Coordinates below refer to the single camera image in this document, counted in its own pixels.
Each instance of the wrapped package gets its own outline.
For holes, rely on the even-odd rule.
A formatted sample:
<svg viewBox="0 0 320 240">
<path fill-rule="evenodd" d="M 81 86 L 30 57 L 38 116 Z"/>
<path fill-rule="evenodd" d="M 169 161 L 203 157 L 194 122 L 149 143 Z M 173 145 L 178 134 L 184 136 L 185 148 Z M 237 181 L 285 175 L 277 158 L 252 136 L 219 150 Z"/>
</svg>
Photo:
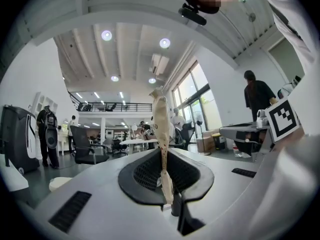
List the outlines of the wrapped package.
<svg viewBox="0 0 320 240">
<path fill-rule="evenodd" d="M 154 98 L 153 101 L 153 128 L 155 136 L 159 142 L 161 148 L 161 183 L 162 192 L 167 204 L 172 205 L 174 200 L 173 184 L 172 180 L 167 172 L 167 158 L 168 158 L 168 146 L 170 138 L 170 117 L 167 98 L 162 92 L 162 86 L 158 87 L 150 93 L 150 96 Z"/>
</svg>

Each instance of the round ceiling light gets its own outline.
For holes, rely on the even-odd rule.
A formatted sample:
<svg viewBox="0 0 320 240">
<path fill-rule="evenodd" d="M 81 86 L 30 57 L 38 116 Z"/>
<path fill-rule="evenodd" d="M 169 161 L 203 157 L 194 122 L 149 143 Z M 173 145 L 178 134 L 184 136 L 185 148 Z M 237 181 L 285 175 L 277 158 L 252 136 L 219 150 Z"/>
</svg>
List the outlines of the round ceiling light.
<svg viewBox="0 0 320 240">
<path fill-rule="evenodd" d="M 163 38 L 163 39 L 161 39 L 161 41 L 160 41 L 160 46 L 161 46 L 161 48 L 163 48 L 163 49 L 169 48 L 169 46 L 170 46 L 170 40 L 169 40 L 168 38 Z"/>
<path fill-rule="evenodd" d="M 150 78 L 150 79 L 149 79 L 149 83 L 150 83 L 150 84 L 154 84 L 155 82 L 156 82 L 156 79 L 154 79 L 154 78 Z"/>
<path fill-rule="evenodd" d="M 112 39 L 112 34 L 109 30 L 105 30 L 102 32 L 101 37 L 104 41 L 110 41 Z"/>
<path fill-rule="evenodd" d="M 117 76 L 111 76 L 111 81 L 113 81 L 113 82 L 118 82 L 119 81 L 119 77 L 117 77 Z"/>
</svg>

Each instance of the water bottle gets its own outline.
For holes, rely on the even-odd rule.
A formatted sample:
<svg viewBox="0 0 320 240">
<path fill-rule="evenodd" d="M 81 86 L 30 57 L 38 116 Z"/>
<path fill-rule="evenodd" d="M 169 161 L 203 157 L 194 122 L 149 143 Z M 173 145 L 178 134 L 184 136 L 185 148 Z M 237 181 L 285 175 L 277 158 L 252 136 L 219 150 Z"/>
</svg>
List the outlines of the water bottle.
<svg viewBox="0 0 320 240">
<path fill-rule="evenodd" d="M 235 142 L 233 142 L 233 153 L 234 153 L 234 156 L 236 158 L 241 158 L 242 157 L 242 153 L 239 151 L 237 145 L 235 144 Z"/>
</svg>

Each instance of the woman with long hair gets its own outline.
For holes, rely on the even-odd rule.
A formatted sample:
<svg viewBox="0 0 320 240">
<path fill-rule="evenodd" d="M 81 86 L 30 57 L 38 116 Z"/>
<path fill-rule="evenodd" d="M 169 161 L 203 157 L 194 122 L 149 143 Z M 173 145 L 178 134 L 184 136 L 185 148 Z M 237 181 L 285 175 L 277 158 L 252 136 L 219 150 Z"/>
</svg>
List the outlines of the woman with long hair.
<svg viewBox="0 0 320 240">
<path fill-rule="evenodd" d="M 244 89 L 247 108 L 251 109 L 253 121 L 257 121 L 258 110 L 265 110 L 277 102 L 275 94 L 264 81 L 256 80 L 255 74 L 248 70 L 244 73 L 248 85 Z"/>
</svg>

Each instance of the black camera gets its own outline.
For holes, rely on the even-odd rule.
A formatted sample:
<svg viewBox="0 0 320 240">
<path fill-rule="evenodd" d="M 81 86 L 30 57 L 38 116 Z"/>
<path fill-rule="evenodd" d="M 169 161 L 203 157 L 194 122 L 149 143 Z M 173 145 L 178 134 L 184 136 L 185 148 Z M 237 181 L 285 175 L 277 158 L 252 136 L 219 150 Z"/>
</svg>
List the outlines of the black camera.
<svg viewBox="0 0 320 240">
<path fill-rule="evenodd" d="M 189 5 L 183 4 L 182 8 L 179 9 L 179 14 L 182 15 L 182 17 L 186 17 L 187 19 L 204 26 L 207 24 L 207 20 L 200 16 L 198 9 L 193 8 Z"/>
</svg>

